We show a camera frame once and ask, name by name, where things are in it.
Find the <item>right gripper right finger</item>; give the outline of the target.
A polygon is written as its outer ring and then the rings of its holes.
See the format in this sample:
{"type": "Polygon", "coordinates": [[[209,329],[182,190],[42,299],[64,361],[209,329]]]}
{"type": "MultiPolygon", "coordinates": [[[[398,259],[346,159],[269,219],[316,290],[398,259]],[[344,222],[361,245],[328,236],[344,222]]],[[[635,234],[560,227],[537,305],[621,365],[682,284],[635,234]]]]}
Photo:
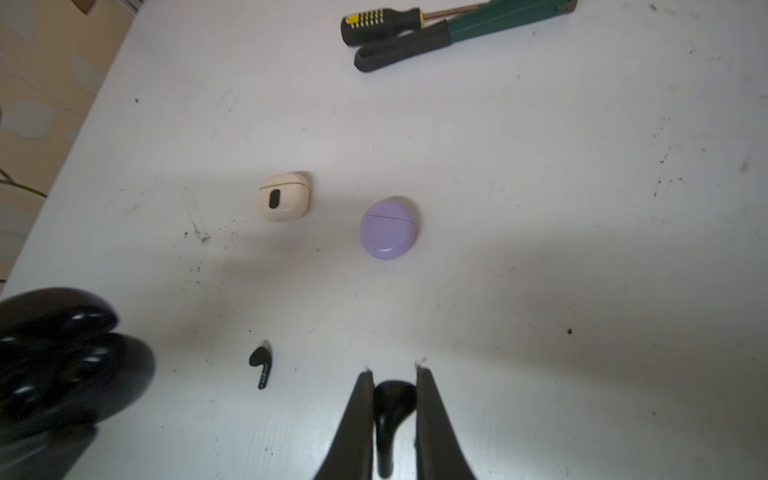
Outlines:
{"type": "Polygon", "coordinates": [[[416,392],[417,479],[475,479],[428,368],[417,367],[416,392]]]}

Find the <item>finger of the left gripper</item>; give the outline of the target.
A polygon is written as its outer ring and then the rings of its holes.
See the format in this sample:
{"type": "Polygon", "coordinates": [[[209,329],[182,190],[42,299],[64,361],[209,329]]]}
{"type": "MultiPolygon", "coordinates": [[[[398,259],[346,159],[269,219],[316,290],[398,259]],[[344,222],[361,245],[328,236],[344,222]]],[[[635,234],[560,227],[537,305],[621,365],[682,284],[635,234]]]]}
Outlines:
{"type": "Polygon", "coordinates": [[[95,425],[46,431],[1,447],[1,479],[63,479],[96,438],[95,425]]]}

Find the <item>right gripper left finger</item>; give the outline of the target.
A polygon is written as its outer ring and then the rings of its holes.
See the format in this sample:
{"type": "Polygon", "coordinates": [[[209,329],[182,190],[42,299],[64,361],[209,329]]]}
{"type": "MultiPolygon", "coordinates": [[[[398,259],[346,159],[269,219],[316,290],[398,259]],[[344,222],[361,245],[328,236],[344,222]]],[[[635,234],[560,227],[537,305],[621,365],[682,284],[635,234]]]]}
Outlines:
{"type": "Polygon", "coordinates": [[[354,385],[330,449],[315,479],[370,480],[373,470],[374,381],[361,373],[354,385]]]}

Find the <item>black round earbud case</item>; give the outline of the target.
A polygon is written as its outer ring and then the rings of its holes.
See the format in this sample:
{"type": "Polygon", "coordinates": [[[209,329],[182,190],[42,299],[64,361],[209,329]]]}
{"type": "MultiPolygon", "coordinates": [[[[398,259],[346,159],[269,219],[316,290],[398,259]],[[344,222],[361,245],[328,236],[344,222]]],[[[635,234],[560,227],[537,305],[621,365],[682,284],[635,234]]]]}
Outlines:
{"type": "Polygon", "coordinates": [[[43,288],[1,303],[1,442],[95,425],[127,408],[155,373],[151,348],[118,334],[117,313],[75,288],[43,288]]]}

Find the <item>purple round earbud case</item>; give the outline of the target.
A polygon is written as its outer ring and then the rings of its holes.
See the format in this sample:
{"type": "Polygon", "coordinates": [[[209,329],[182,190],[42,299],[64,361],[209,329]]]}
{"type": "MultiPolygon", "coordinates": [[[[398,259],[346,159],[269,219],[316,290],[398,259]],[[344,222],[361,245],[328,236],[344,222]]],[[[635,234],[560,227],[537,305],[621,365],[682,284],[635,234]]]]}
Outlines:
{"type": "Polygon", "coordinates": [[[415,243],[417,217],[409,202],[389,197],[373,204],[363,215],[359,237],[364,250],[378,260],[394,260],[415,243]]]}

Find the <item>white earbud charging case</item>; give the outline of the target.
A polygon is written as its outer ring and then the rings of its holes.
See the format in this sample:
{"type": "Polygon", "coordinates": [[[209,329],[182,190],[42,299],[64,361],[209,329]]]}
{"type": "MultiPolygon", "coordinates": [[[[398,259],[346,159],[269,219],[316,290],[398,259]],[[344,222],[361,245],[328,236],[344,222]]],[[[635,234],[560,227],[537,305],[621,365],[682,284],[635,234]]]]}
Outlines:
{"type": "Polygon", "coordinates": [[[296,172],[273,176],[258,190],[259,215],[272,222],[301,218],[309,209],[311,187],[308,179],[296,172]]]}

